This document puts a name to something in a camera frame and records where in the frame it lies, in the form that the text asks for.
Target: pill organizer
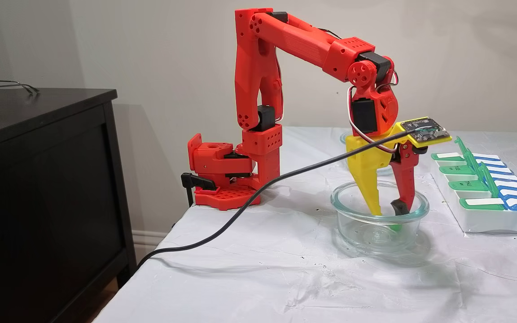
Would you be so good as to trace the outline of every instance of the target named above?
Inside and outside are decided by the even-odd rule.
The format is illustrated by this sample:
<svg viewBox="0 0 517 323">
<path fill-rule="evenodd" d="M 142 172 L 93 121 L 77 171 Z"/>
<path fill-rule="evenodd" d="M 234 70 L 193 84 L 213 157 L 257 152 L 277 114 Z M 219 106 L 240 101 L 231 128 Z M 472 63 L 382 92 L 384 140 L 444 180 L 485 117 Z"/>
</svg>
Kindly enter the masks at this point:
<svg viewBox="0 0 517 323">
<path fill-rule="evenodd" d="M 431 173 L 464 232 L 517 233 L 517 176 L 497 155 L 433 153 Z"/>
</svg>

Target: black dresser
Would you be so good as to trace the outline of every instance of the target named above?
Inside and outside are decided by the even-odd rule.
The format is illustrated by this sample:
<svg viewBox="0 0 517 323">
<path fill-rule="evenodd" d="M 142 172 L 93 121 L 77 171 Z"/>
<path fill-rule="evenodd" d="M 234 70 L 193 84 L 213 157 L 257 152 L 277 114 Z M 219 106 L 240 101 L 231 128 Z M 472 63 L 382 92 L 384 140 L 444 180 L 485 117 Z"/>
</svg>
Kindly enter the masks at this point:
<svg viewBox="0 0 517 323">
<path fill-rule="evenodd" d="M 74 321 L 136 270 L 116 90 L 0 90 L 0 323 Z"/>
</svg>

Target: floor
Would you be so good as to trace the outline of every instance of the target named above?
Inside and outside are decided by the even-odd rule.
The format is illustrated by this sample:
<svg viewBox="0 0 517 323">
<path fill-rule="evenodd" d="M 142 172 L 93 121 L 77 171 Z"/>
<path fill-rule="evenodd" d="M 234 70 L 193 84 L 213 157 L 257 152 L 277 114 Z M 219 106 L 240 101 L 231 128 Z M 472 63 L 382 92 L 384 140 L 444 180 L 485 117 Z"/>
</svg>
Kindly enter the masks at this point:
<svg viewBox="0 0 517 323">
<path fill-rule="evenodd" d="M 119 290 L 117 280 L 112 280 L 107 287 L 97 296 L 92 302 L 88 304 L 86 309 L 82 312 L 78 323 L 91 323 L 99 312 L 109 303 L 111 298 L 117 294 Z"/>
</svg>

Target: electrical wire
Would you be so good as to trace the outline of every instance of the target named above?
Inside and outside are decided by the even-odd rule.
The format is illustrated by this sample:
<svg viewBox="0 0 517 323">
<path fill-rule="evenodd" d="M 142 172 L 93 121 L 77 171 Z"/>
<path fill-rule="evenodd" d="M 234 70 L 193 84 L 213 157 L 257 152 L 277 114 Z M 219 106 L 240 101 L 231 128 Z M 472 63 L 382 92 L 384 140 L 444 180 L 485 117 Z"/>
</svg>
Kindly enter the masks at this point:
<svg viewBox="0 0 517 323">
<path fill-rule="evenodd" d="M 329 33 L 329 34 L 333 35 L 334 37 L 336 37 L 338 39 L 342 39 L 339 35 L 337 35 L 336 33 L 333 33 L 332 31 L 329 31 L 328 29 L 324 29 L 324 28 L 319 28 L 319 29 L 324 31 L 325 33 Z"/>
<path fill-rule="evenodd" d="M 252 201 L 254 201 L 254 199 L 256 199 L 258 196 L 260 196 L 260 194 L 264 190 L 266 190 L 267 188 L 269 188 L 270 186 L 272 186 L 276 182 L 280 182 L 281 180 L 284 180 L 284 179 L 289 178 L 291 176 L 302 174 L 304 172 L 308 172 L 308 171 L 314 170 L 316 168 L 319 168 L 319 167 L 322 167 L 322 166 L 326 166 L 328 164 L 336 163 L 338 160 L 342 160 L 342 159 L 348 158 L 350 156 L 356 155 L 357 153 L 361 153 L 361 152 L 366 151 L 368 149 L 371 149 L 373 147 L 377 147 L 378 145 L 381 145 L 383 143 L 387 143 L 388 141 L 392 141 L 392 140 L 395 140 L 395 139 L 400 139 L 400 138 L 404 137 L 405 135 L 409 135 L 411 133 L 414 133 L 416 131 L 419 131 L 419 130 L 425 129 L 425 128 L 427 128 L 427 127 L 418 127 L 417 129 L 412 129 L 412 130 L 407 130 L 407 131 L 403 131 L 403 132 L 400 132 L 400 133 L 396 133 L 396 134 L 390 135 L 390 136 L 388 136 L 386 138 L 382 138 L 380 140 L 373 141 L 372 143 L 369 143 L 368 145 L 364 145 L 364 146 L 359 147 L 357 149 L 354 149 L 353 151 L 350 151 L 348 153 L 343 153 L 342 155 L 339 155 L 339 156 L 333 157 L 331 159 L 327 159 L 327 160 L 321 161 L 320 163 L 316 163 L 314 165 L 303 167 L 303 168 L 300 168 L 300 169 L 295 170 L 295 171 L 287 172 L 287 174 L 283 174 L 283 175 L 281 175 L 281 176 L 279 176 L 277 178 L 274 178 L 271 181 L 269 181 L 268 183 L 266 183 L 265 185 L 263 185 L 261 188 L 259 188 L 256 192 L 254 192 L 254 194 L 246 201 L 246 203 L 240 209 L 238 209 L 238 211 L 227 221 L 227 223 L 225 223 L 223 225 L 223 227 L 221 227 L 221 229 L 219 229 L 218 231 L 216 231 L 215 233 L 213 233 L 209 237 L 207 237 L 205 239 L 202 239 L 201 241 L 199 241 L 197 243 L 193 243 L 193 244 L 189 244 L 189 245 L 184 245 L 182 247 L 162 248 L 162 249 L 157 249 L 155 251 L 152 251 L 152 252 L 148 253 L 145 257 L 143 257 L 143 259 L 141 259 L 141 261 L 139 262 L 137 268 L 140 268 L 140 266 L 142 266 L 142 264 L 144 264 L 146 260 L 148 260 L 149 258 L 151 258 L 154 255 L 158 255 L 158 254 L 163 253 L 163 252 L 174 252 L 174 251 L 190 250 L 190 249 L 193 249 L 193 248 L 196 248 L 196 247 L 200 247 L 201 245 L 206 244 L 206 243 L 212 241 L 213 239 L 215 239 L 216 237 L 221 235 L 224 231 L 226 231 L 226 229 L 228 229 L 228 227 L 230 227 L 232 225 L 232 223 L 234 223 L 234 221 L 236 219 L 238 219 L 238 217 L 240 217 L 242 212 L 244 210 L 246 210 L 247 207 L 250 206 L 250 203 Z"/>
<path fill-rule="evenodd" d="M 396 77 L 396 82 L 395 83 L 386 83 L 386 84 L 380 84 L 379 86 L 376 87 L 376 92 L 380 92 L 380 89 L 385 87 L 385 86 L 396 86 L 398 85 L 398 73 L 396 73 L 396 70 L 394 70 L 394 77 Z"/>
<path fill-rule="evenodd" d="M 277 57 L 276 54 L 275 54 L 275 60 L 276 60 L 276 69 L 279 70 L 279 80 L 282 83 L 282 81 L 283 81 L 283 72 L 280 70 L 279 57 Z M 283 120 L 283 118 L 285 117 L 285 98 L 283 97 L 283 92 L 282 91 L 280 92 L 280 106 L 281 106 L 281 110 L 283 112 L 281 112 L 280 118 L 275 120 L 276 123 L 281 122 Z"/>
<path fill-rule="evenodd" d="M 352 129 L 354 129 L 354 131 L 362 139 L 365 139 L 365 141 L 367 141 L 367 143 L 371 144 L 371 143 L 374 143 L 375 141 L 372 140 L 371 137 L 368 137 L 365 133 L 360 131 L 360 129 L 357 126 L 355 126 L 355 122 L 352 120 L 352 113 L 351 113 L 351 109 L 352 109 L 352 89 L 355 88 L 355 87 L 356 86 L 351 86 L 351 87 L 348 88 L 348 103 L 347 103 L 348 121 L 350 121 Z M 386 147 L 384 145 L 378 145 L 377 148 L 382 150 L 385 153 L 395 153 L 396 152 L 396 149 L 390 149 L 390 148 L 388 148 L 388 147 Z"/>
</svg>

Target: baseboard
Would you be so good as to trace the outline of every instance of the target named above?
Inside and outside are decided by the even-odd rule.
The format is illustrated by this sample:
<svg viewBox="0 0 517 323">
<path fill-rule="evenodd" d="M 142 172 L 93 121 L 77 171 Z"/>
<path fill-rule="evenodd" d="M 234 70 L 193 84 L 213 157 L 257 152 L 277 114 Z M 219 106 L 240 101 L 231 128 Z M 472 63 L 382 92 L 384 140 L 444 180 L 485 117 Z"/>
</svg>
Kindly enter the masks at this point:
<svg viewBox="0 0 517 323">
<path fill-rule="evenodd" d="M 135 243 L 135 254 L 139 262 L 146 254 L 154 250 L 166 237 L 166 232 L 133 230 L 133 243 Z"/>
</svg>

